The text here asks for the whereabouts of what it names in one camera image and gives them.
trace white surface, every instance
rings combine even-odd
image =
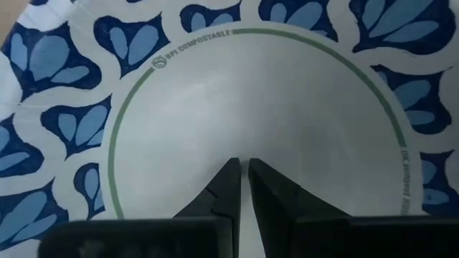
[[[328,74],[318,72],[322,67]],[[383,107],[349,68],[292,39],[214,39],[156,69],[118,134],[115,180],[125,218],[173,216],[231,157],[261,158],[351,215],[401,210],[402,157]],[[240,256],[263,257],[243,186]],[[110,205],[108,189],[104,195]]]

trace white paper plate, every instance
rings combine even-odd
[[[231,157],[352,215],[459,211],[453,1],[132,2],[35,1],[6,40],[3,257],[173,216]],[[247,180],[240,256],[264,257]]]

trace green circle line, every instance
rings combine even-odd
[[[390,104],[384,98],[381,91],[377,88],[377,86],[365,75],[355,64],[347,60],[345,57],[340,55],[338,52],[333,50],[330,47],[327,47],[320,42],[317,42],[314,39],[309,39],[307,37],[302,37],[298,34],[291,33],[291,32],[284,32],[276,29],[256,29],[256,28],[247,28],[247,29],[233,29],[232,35],[238,34],[266,34],[266,35],[274,35],[278,37],[285,37],[288,39],[293,39],[298,42],[305,43],[311,47],[315,47],[316,49],[321,50],[332,56],[333,58],[337,59],[343,65],[348,67],[357,77],[364,82],[364,84],[373,92],[373,94],[377,97],[379,103],[384,108],[384,111],[388,115],[392,127],[394,129],[395,135],[397,137],[397,141],[399,143],[400,148],[406,148],[406,140],[404,139],[402,128],[400,127],[399,122],[397,121],[397,117],[390,107]],[[124,100],[123,104],[121,105],[120,112],[115,119],[115,124],[113,126],[113,132],[110,138],[110,144],[108,149],[108,184],[110,187],[110,193],[112,196],[113,207],[115,209],[116,216],[119,219],[124,219],[123,210],[121,208],[120,200],[118,197],[118,190],[116,188],[115,182],[115,169],[114,169],[114,160],[115,160],[115,149],[116,149],[116,139],[118,137],[118,133],[120,131],[121,122],[123,117],[128,109],[128,106],[133,99],[134,95],[138,92],[140,87],[144,84],[144,82],[153,74],[154,69],[150,67],[146,72],[140,77],[140,79],[135,83],[131,91],[128,93],[128,96]]]

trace light blue petal shape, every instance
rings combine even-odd
[[[86,172],[85,176],[85,190],[89,198],[94,199],[95,193],[97,193],[99,188],[99,175],[98,172],[91,168]]]
[[[0,158],[0,171],[4,171],[12,166],[21,163],[24,159],[30,157],[28,153],[13,153]]]
[[[193,14],[193,18],[191,18],[191,31],[195,32],[196,30],[202,29],[206,27],[206,19],[200,13]]]
[[[450,197],[442,191],[434,189],[424,189],[424,201],[423,204],[438,205],[446,204],[450,201]]]
[[[67,61],[69,51],[67,42],[62,37],[42,37],[30,56],[30,70],[34,79],[37,81],[55,75]]]
[[[321,31],[321,30],[319,30],[319,31],[313,31],[313,32],[315,32],[315,33],[317,33],[317,34],[319,34],[319,35],[322,35],[322,36],[326,36],[326,35],[328,34],[328,32],[326,32],[326,31]]]
[[[72,83],[89,74],[89,69],[84,66],[63,69],[55,75],[51,82],[54,83]]]
[[[49,229],[57,220],[56,214],[40,219],[24,227],[14,238],[13,242],[18,242],[35,237]]]
[[[378,72],[378,75],[381,77],[382,80],[387,84],[387,75],[383,72]]]
[[[31,193],[8,213],[0,224],[0,243],[14,236],[19,230],[31,224],[42,212],[47,196],[39,191]]]
[[[91,140],[87,143],[88,146],[94,146],[94,145],[99,145],[102,143],[102,138],[103,138],[103,130],[100,130],[98,133],[96,133]]]
[[[365,5],[364,15],[361,17],[361,20],[364,22],[364,25],[367,29],[373,26],[381,16],[385,5],[386,0],[368,0]]]
[[[429,183],[437,173],[437,167],[432,162],[422,161],[422,183]]]
[[[424,11],[433,0],[396,0],[381,16],[369,36],[378,37],[406,25]]]
[[[115,49],[115,53],[121,58],[124,59],[128,54],[128,42],[126,40],[126,35],[123,30],[114,27],[110,30],[110,40]]]
[[[98,105],[93,107],[89,112],[83,117],[80,121],[80,125],[77,129],[77,135],[75,136],[75,143],[77,145],[82,145],[83,143],[89,141],[94,134],[96,134],[100,127],[105,122],[107,117],[107,108]]]
[[[438,29],[436,21],[419,21],[405,25],[384,39],[386,42],[411,42],[425,37]]]
[[[219,24],[225,24],[228,22],[232,22],[232,16],[229,14],[220,14],[215,20],[210,24],[210,26],[215,26]]]
[[[94,210],[97,211],[103,206],[102,190],[99,188],[98,195],[94,200]]]
[[[310,29],[321,18],[322,11],[323,8],[318,2],[309,2],[296,10],[287,23],[304,29]]]
[[[71,114],[59,114],[57,125],[67,140],[72,140],[77,130],[77,118]]]
[[[427,111],[408,110],[406,114],[412,125],[425,125],[435,120],[435,115]]]
[[[395,89],[394,93],[404,109],[416,104],[420,99],[427,96],[430,91],[430,83],[427,80],[416,80],[403,84]]]
[[[147,56],[158,41],[158,30],[150,25],[139,29],[129,46],[128,63],[134,65]]]
[[[11,37],[11,61],[16,64],[21,70],[27,68],[27,47],[22,42],[22,36],[15,33]]]
[[[285,17],[287,16],[287,9],[281,3],[277,3],[271,9],[270,21],[272,22],[285,22]]]
[[[0,152],[5,148],[9,142],[9,132],[3,126],[0,126]]]

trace blue leaf pattern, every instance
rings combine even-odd
[[[378,24],[370,32],[370,37],[378,37],[393,32],[408,24],[424,11],[433,0],[397,0],[381,16]]]
[[[88,146],[93,146],[93,145],[100,145],[102,143],[102,138],[103,138],[103,130],[100,130],[98,133],[96,133],[91,140],[87,143]]]
[[[338,41],[328,18],[328,0],[262,0],[258,14],[263,21],[286,23]]]
[[[134,23],[124,23],[114,17],[105,16],[95,22],[94,36],[101,47],[118,59],[121,77],[138,69],[143,62],[169,43],[162,28],[161,15],[149,21]]]
[[[226,9],[212,10],[198,4],[185,6],[180,11],[181,25],[187,32],[240,21],[240,3]]]
[[[286,16],[287,16],[287,9],[281,3],[275,4],[273,8],[271,9],[270,18],[272,22],[284,23]]]
[[[27,68],[27,47],[19,33],[15,33],[11,38],[11,61],[23,71]]]
[[[59,136],[67,149],[67,157],[100,146],[110,97],[87,107],[57,106],[42,113],[43,126]]]
[[[299,8],[287,21],[287,24],[312,29],[322,15],[323,8],[317,2],[309,2]]]
[[[94,200],[94,210],[98,210],[103,207],[103,199],[102,199],[102,190],[99,189],[98,195],[95,197]]]
[[[349,7],[360,28],[354,52],[394,47],[432,54],[445,47],[456,30],[449,1],[351,0]]]
[[[459,215],[459,195],[451,188],[445,172],[447,159],[453,153],[421,153],[424,186],[422,209],[436,216]]]
[[[442,191],[433,189],[424,189],[424,204],[438,205],[445,204],[450,201],[450,197]]]
[[[95,194],[99,187],[99,175],[95,168],[91,168],[89,171],[86,172],[85,177],[85,189],[86,194],[89,198],[94,199]]]
[[[425,125],[435,120],[434,114],[421,110],[408,110],[407,116],[412,125]]]
[[[44,192],[38,191],[24,198],[0,224],[0,243],[14,236],[26,225],[31,224],[42,212],[47,202]]]
[[[232,16],[229,14],[220,14],[211,24],[210,26],[216,26],[220,24],[225,24],[228,22],[233,22]]]
[[[416,104],[420,99],[427,96],[430,91],[430,83],[427,80],[416,80],[403,84],[395,89],[394,93],[404,109]]]
[[[361,18],[367,29],[370,29],[381,16],[385,5],[386,0],[368,0]]]
[[[426,184],[431,182],[437,173],[437,167],[432,162],[422,161],[422,183]]]
[[[62,37],[42,37],[30,56],[30,70],[34,79],[37,81],[55,75],[64,66],[69,52],[67,42]]]
[[[75,136],[76,144],[81,145],[89,141],[89,139],[91,139],[105,123],[107,114],[107,108],[103,105],[93,107],[80,121],[80,125],[78,126],[77,134]]]
[[[73,179],[75,189],[81,193],[87,201],[87,219],[105,210],[103,204],[102,189],[100,188],[99,165],[89,163],[78,169]]]
[[[191,19],[191,31],[195,32],[206,27],[206,19],[200,13],[195,13]]]
[[[57,220],[56,214],[49,215],[44,219],[40,219],[34,223],[31,223],[24,227],[14,238],[13,242],[19,242],[22,240],[26,240],[32,237],[35,237],[38,234],[45,232],[49,229]]]
[[[1,50],[11,61],[22,100],[53,87],[90,90],[102,79],[99,67],[73,44],[67,22],[45,33],[15,24]]]
[[[151,26],[143,26],[132,39],[129,46],[129,65],[134,65],[145,58],[153,50],[158,41],[158,30]]]
[[[384,39],[386,42],[411,42],[438,29],[436,21],[419,21],[408,24]]]
[[[77,130],[77,118],[71,114],[59,114],[59,129],[67,140],[72,140]]]
[[[9,142],[8,130],[0,126],[0,152],[5,148],[8,142]]]
[[[84,66],[67,68],[67,69],[63,69],[62,71],[58,72],[51,79],[51,82],[69,84],[72,82],[76,82],[79,79],[82,79],[88,74],[89,74],[89,69]]]
[[[21,163],[26,158],[30,157],[28,153],[20,152],[20,153],[13,153],[7,156],[3,156],[0,158],[0,173],[12,166]]]
[[[53,226],[67,223],[68,212],[52,195],[52,184],[37,190],[0,196],[0,250],[28,239],[42,239]]]
[[[128,41],[122,29],[114,27],[110,30],[110,40],[113,43],[115,53],[121,58],[125,59],[128,54]]]
[[[415,131],[440,133],[452,123],[450,113],[438,95],[442,72],[434,75],[403,75],[381,65],[373,69],[394,91]]]
[[[13,116],[0,122],[0,178],[34,173],[42,162],[40,151],[16,134]]]

